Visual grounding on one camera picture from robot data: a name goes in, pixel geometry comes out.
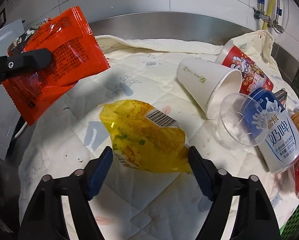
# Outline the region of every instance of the red paper cup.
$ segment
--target red paper cup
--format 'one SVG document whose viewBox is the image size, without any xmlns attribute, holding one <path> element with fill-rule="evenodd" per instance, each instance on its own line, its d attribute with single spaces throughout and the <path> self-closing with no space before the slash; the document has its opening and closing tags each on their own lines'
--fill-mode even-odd
<svg viewBox="0 0 299 240">
<path fill-rule="evenodd" d="M 242 72 L 242 86 L 240 93 L 249 95 L 257 87 L 272 91 L 273 83 L 265 73 L 244 52 L 229 40 L 222 48 L 215 63 L 226 67 L 239 69 Z"/>
</svg>

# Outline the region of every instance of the screw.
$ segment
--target screw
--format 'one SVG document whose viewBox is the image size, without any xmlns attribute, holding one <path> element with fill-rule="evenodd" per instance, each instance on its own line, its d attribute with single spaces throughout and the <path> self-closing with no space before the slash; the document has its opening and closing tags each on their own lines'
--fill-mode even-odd
<svg viewBox="0 0 299 240">
<path fill-rule="evenodd" d="M 256 175 L 251 175 L 250 178 L 252 181 L 258 181 L 258 177 Z"/>
<path fill-rule="evenodd" d="M 218 172 L 220 175 L 226 175 L 226 174 L 227 174 L 227 171 L 224 170 L 224 169 L 219 169 L 217 172 Z"/>
<path fill-rule="evenodd" d="M 50 179 L 52 179 L 52 177 L 49 174 L 44 175 L 43 178 L 42 178 L 43 181 L 48 181 Z"/>
<path fill-rule="evenodd" d="M 78 170 L 74 171 L 74 174 L 75 174 L 76 176 L 81 176 L 81 175 L 84 174 L 84 170 L 82 170 L 82 169 L 78 169 Z"/>
</svg>

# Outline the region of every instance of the blue and white can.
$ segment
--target blue and white can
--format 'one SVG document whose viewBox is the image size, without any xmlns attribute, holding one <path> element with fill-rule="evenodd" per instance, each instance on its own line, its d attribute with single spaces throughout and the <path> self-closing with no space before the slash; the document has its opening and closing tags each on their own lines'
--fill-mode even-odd
<svg viewBox="0 0 299 240">
<path fill-rule="evenodd" d="M 268 134 L 258 145 L 271 173 L 291 167 L 299 157 L 299 132 L 275 95 L 261 87 L 249 94 L 263 108 L 262 113 L 246 113 L 248 123 L 257 126 L 266 116 Z"/>
</svg>

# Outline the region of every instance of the yellow pipe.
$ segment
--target yellow pipe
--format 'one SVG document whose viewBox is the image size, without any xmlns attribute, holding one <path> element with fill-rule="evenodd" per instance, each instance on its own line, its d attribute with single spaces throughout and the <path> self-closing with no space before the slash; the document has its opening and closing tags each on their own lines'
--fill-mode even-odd
<svg viewBox="0 0 299 240">
<path fill-rule="evenodd" d="M 274 3 L 275 3 L 275 0 L 270 0 L 268 8 L 267 8 L 266 15 L 268 15 L 268 16 L 272 15 Z M 263 30 L 266 30 L 266 29 L 267 29 L 267 22 L 264 22 L 264 24 L 263 24 Z"/>
</svg>

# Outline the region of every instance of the red snack package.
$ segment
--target red snack package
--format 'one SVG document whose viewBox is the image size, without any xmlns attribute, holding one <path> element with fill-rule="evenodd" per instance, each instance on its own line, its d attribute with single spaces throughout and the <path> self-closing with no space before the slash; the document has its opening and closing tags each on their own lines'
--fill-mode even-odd
<svg viewBox="0 0 299 240">
<path fill-rule="evenodd" d="M 23 52 L 47 48 L 53 55 L 46 69 L 3 82 L 29 125 L 78 80 L 110 67 L 79 7 L 70 8 L 40 26 L 21 46 Z"/>
<path fill-rule="evenodd" d="M 222 48 L 215 63 L 226 67 L 239 69 L 242 72 L 242 86 L 240 93 L 249 95 L 257 87 L 272 91 L 274 84 L 265 73 L 244 52 L 229 40 Z"/>
</svg>

